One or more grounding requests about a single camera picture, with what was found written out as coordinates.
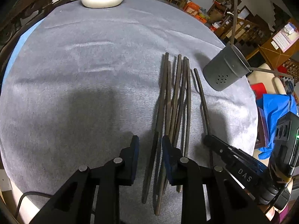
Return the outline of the dark chopstick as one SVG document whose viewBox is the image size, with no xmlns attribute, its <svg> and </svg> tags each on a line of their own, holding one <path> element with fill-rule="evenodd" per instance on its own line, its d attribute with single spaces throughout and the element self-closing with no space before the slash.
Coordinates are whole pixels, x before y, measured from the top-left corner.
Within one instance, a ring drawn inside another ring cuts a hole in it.
<svg viewBox="0 0 299 224">
<path fill-rule="evenodd" d="M 162 83 L 161 83 L 160 94 L 158 98 L 158 109 L 157 109 L 154 137 L 152 140 L 152 149 L 150 152 L 149 162 L 144 176 L 142 199 L 141 199 L 142 204 L 145 204 L 147 202 L 147 197 L 150 190 L 150 181 L 152 178 L 152 171 L 154 169 L 154 162 L 156 158 L 159 135 L 161 132 L 161 127 L 163 126 L 165 90 L 166 90 L 167 72 L 168 72 L 168 59 L 169 59 L 169 53 L 166 52 L 163 57 Z"/>
<path fill-rule="evenodd" d="M 178 112 L 177 112 L 177 119 L 176 119 L 176 128 L 173 136 L 173 146 L 177 146 L 178 136 L 181 127 L 181 120 L 184 111 L 184 95 L 186 91 L 186 80 L 187 80 L 187 58 L 184 57 L 182 63 L 182 75 L 181 75 L 181 87 L 180 87 L 180 96 L 179 102 L 177 103 Z"/>
<path fill-rule="evenodd" d="M 233 47 L 234 40 L 235 40 L 235 32 L 236 32 L 236 25 L 237 25 L 237 19 L 238 19 L 238 0 L 234 0 L 234 12 L 233 12 L 233 23 L 232 23 L 232 35 L 230 37 L 230 45 Z"/>
<path fill-rule="evenodd" d="M 249 67 L 248 69 L 250 71 L 259 71 L 259 72 L 265 72 L 265 73 L 272 73 L 272 74 L 274 74 L 276 76 L 282 76 L 282 77 L 293 79 L 293 76 L 291 76 L 289 74 L 286 74 L 286 73 L 279 72 L 279 71 L 275 71 L 275 70 L 255 68 L 255 67 Z"/>
<path fill-rule="evenodd" d="M 165 55 L 164 68 L 163 68 L 163 81 L 160 90 L 159 98 L 159 108 L 157 116 L 157 130 L 158 130 L 158 144 L 159 152 L 157 156 L 160 157 L 157 159 L 157 163 L 160 164 L 159 175 L 156 184 L 156 194 L 157 201 L 155 204 L 154 213 L 156 216 L 160 215 L 162 198 L 164 193 L 164 185 L 166 179 L 166 170 L 163 161 L 163 151 L 162 151 L 162 138 L 164 135 L 168 135 L 170 130 L 170 113 L 171 113 L 171 65 Z"/>
<path fill-rule="evenodd" d="M 176 66 L 172 75 L 171 63 L 168 60 L 167 82 L 164 101 L 164 135 L 166 135 L 173 145 L 173 136 L 176 128 L 176 119 L 179 101 L 179 90 L 182 75 L 182 55 L 179 54 L 174 62 Z"/>
<path fill-rule="evenodd" d="M 187 80 L 184 95 L 184 111 L 181 120 L 181 150 L 183 157 L 188 157 L 189 135 L 191 127 L 191 76 L 189 71 L 189 59 L 187 58 Z"/>
<path fill-rule="evenodd" d="M 199 77 L 198 70 L 196 68 L 194 69 L 194 74 L 195 74 L 196 82 L 198 84 L 199 94 L 201 97 L 201 103 L 202 103 L 202 108 L 203 108 L 203 113 L 204 113 L 204 120 L 205 120 L 207 135 L 211 135 L 209 114 L 208 114 L 207 104 L 206 104 L 206 100 L 205 100 L 205 96 L 204 96 L 203 86 L 202 86 L 202 83 L 201 83 L 201 80 Z"/>
</svg>

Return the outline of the black perforated utensil holder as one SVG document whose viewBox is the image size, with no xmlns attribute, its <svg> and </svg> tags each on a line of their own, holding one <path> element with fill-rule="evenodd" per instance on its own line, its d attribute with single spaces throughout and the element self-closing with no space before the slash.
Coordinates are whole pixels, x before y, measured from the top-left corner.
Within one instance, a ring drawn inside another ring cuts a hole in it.
<svg viewBox="0 0 299 224">
<path fill-rule="evenodd" d="M 203 69 L 203 76 L 216 91 L 223 91 L 249 73 L 249 63 L 236 46 L 226 45 Z"/>
</svg>

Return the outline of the blue cloth garment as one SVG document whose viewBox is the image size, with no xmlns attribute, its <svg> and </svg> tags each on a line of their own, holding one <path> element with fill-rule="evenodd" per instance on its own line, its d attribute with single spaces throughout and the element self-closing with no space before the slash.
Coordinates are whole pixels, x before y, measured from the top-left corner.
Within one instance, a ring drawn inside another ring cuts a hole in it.
<svg viewBox="0 0 299 224">
<path fill-rule="evenodd" d="M 275 145 L 274 137 L 277 121 L 288 112 L 297 115 L 297 106 L 295 98 L 292 95 L 282 94 L 263 94 L 262 98 L 256 101 L 256 104 L 263 109 L 269 134 L 269 143 L 266 147 L 259 148 L 260 153 L 258 158 L 265 160 L 270 158 Z"/>
</svg>

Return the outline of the cream sofa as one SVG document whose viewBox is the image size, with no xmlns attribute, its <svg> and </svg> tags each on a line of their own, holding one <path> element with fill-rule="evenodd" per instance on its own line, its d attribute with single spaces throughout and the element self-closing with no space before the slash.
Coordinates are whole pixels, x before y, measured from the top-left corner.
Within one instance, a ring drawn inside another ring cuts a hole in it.
<svg viewBox="0 0 299 224">
<path fill-rule="evenodd" d="M 286 95 L 282 81 L 279 77 L 272 73 L 253 71 L 249 76 L 247 76 L 247 80 L 250 85 L 262 83 L 267 94 Z"/>
</svg>

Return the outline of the grey table cloth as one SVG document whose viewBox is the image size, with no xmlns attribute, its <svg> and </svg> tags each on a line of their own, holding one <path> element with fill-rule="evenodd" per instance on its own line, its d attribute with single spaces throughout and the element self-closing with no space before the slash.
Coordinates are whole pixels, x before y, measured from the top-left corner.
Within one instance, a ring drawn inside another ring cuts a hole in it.
<svg viewBox="0 0 299 224">
<path fill-rule="evenodd" d="M 180 223 L 168 187 L 161 214 L 141 202 L 162 58 L 202 70 L 224 45 L 190 15 L 155 0 L 109 9 L 80 1 L 53 10 L 23 44 L 1 92 L 1 158 L 22 192 L 55 193 L 81 165 L 102 166 L 140 138 L 137 176 L 120 193 L 125 223 Z"/>
</svg>

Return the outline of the orange cardboard box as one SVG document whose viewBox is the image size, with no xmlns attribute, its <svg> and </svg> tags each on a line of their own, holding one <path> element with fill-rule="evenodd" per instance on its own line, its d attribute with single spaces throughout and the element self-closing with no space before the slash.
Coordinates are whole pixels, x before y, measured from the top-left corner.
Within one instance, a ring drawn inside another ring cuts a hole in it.
<svg viewBox="0 0 299 224">
<path fill-rule="evenodd" d="M 186 3 L 183 7 L 183 11 L 188 13 L 189 15 L 196 18 L 198 21 L 202 22 L 203 24 L 207 23 L 209 17 L 204 14 L 201 10 L 201 7 L 192 1 Z"/>
</svg>

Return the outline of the dark carved wooden chair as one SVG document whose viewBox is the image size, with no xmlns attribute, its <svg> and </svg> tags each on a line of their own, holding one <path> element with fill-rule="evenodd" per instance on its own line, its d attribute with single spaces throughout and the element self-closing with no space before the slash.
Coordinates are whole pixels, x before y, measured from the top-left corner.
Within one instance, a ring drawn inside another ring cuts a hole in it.
<svg viewBox="0 0 299 224">
<path fill-rule="evenodd" d="M 1 5 L 1 64 L 11 54 L 17 40 L 35 22 L 52 10 L 73 0 L 9 0 Z"/>
</svg>

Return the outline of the wall calendar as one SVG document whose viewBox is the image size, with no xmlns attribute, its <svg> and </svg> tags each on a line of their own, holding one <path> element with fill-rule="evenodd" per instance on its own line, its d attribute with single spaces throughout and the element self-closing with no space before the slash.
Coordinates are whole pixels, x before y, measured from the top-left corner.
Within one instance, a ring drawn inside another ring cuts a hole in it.
<svg viewBox="0 0 299 224">
<path fill-rule="evenodd" d="M 277 50 L 280 49 L 285 53 L 297 40 L 298 29 L 294 24 L 288 22 L 274 37 L 271 44 Z"/>
</svg>

